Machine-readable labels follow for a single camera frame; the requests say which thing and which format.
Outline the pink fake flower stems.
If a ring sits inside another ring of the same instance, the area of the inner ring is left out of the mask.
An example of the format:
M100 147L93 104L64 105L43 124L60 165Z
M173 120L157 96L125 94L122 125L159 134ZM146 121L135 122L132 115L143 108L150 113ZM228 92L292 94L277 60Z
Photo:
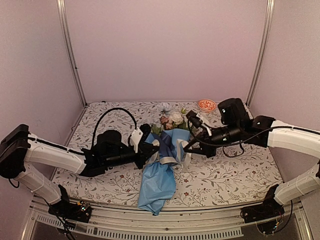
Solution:
M166 131L174 128L174 122L164 115L160 118L160 123L163 126L163 129Z

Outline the pale blue fake flower stems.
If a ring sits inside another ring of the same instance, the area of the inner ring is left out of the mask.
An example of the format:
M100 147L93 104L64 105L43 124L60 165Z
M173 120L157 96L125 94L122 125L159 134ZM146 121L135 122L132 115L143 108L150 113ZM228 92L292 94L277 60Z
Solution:
M172 111L172 107L168 102L162 102L160 104L160 111L163 115L169 115Z

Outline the dark navy tissue paper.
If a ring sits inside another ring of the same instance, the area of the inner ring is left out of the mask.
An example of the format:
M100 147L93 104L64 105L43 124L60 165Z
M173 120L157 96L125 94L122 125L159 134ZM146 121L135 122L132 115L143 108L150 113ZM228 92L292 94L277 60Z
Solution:
M154 140L159 141L159 157L172 157L176 158L177 150L176 145L173 144L173 130L163 130L160 135L150 133L146 142L152 143Z

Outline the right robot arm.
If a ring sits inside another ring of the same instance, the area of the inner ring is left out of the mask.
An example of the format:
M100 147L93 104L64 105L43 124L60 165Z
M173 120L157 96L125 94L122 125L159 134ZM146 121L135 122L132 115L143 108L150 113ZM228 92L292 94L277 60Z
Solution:
M272 153L283 157L288 154L295 166L298 157L306 157L301 163L307 165L295 170L291 179L271 186L260 204L244 207L243 218L269 218L283 213L285 204L306 196L320 188L320 164L310 160L320 159L320 132L275 119L270 116L252 117L239 98L229 98L217 105L222 126L213 127L201 114L189 111L186 115L189 129L200 129L192 133L192 140L184 147L187 153L206 157L216 155L217 149L242 146L270 148Z

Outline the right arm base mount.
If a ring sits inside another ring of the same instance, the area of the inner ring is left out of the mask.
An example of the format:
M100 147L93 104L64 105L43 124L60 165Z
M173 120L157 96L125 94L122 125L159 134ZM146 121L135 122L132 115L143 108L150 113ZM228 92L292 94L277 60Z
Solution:
M285 210L283 206L278 204L275 200L264 200L261 204L243 207L240 210L240 216L244 219L245 223L280 217L280 220L272 220L257 224L257 229L264 235L272 235L278 230L284 213Z

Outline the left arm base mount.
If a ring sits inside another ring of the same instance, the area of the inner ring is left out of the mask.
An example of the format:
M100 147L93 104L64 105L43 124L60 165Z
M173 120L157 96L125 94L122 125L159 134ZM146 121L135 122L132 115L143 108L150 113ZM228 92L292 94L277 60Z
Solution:
M88 223L92 215L92 207L82 200L72 203L62 199L55 204L49 204L48 213L63 219Z

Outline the white ribbon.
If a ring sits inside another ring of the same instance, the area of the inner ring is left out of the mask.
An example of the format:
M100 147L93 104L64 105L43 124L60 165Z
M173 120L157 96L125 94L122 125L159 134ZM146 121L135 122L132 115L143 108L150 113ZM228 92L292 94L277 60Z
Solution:
M156 162L161 163L162 165L164 164L173 164L173 165L181 165L182 166L182 171L183 172L188 172L189 170L189 165L192 160L192 154L184 151L184 147L186 147L188 142L183 139L177 139L176 140L176 156L160 156L160 152L157 151L154 153L149 160L147 160L146 164L153 164Z

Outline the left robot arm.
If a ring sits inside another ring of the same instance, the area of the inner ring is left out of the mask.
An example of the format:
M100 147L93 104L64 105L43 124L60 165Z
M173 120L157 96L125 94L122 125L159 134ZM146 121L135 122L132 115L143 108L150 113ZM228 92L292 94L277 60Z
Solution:
M74 150L41 139L29 131L28 125L20 124L0 142L0 175L20 182L54 205L63 217L70 217L75 210L66 191L51 183L32 164L65 169L89 178L129 163L135 163L138 169L142 169L160 149L158 140L146 142L149 133L149 125L144 124L135 129L129 136L129 143L124 144L121 133L109 129L98 135L91 149Z

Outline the white fake flower stems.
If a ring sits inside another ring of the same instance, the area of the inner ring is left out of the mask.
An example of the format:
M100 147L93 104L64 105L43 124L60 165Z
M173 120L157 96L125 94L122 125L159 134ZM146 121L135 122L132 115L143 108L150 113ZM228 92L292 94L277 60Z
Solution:
M171 110L168 115L169 120L169 129L182 129L188 130L187 126L187 109L182 108L180 111L178 110Z

